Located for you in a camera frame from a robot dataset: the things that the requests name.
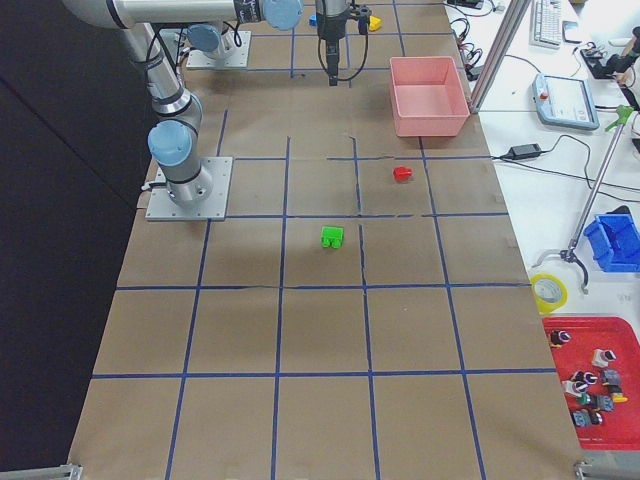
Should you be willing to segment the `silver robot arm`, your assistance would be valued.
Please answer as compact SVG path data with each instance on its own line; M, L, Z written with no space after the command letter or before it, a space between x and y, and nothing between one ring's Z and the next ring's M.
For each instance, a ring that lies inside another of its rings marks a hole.
M266 21L277 30L292 30L302 17L303 7L303 1L235 1L235 25L226 21L192 24L186 29L186 37L193 49L222 60L239 52L240 24ZM358 8L354 1L315 2L317 55L330 86L343 82L339 77L340 41L346 36L347 22L359 21Z
M214 173L213 162L198 156L203 116L199 98L179 79L176 64L165 55L158 27L171 24L186 30L188 41L207 57L224 60L235 53L227 47L223 26L267 22L287 31L297 26L300 1L67 1L65 7L81 21L117 29L131 61L143 72L158 124L148 134L148 146L166 181L169 203L191 211L229 183Z

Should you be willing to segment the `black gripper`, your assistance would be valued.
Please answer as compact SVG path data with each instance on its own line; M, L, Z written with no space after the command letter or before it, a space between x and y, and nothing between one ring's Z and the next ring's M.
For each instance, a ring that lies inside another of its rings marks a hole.
M346 34L347 15L318 15L318 37L325 42L325 69L329 75L329 86L338 85L340 40Z

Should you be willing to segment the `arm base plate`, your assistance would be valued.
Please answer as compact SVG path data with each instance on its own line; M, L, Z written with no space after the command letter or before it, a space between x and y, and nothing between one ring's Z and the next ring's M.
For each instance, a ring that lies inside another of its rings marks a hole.
M252 34L233 30L221 33L215 28L187 32L191 50L187 68L190 70L241 70L246 69Z
M169 182L160 167L149 189L149 221L224 221L232 178L232 157L200 157L199 175L189 183Z

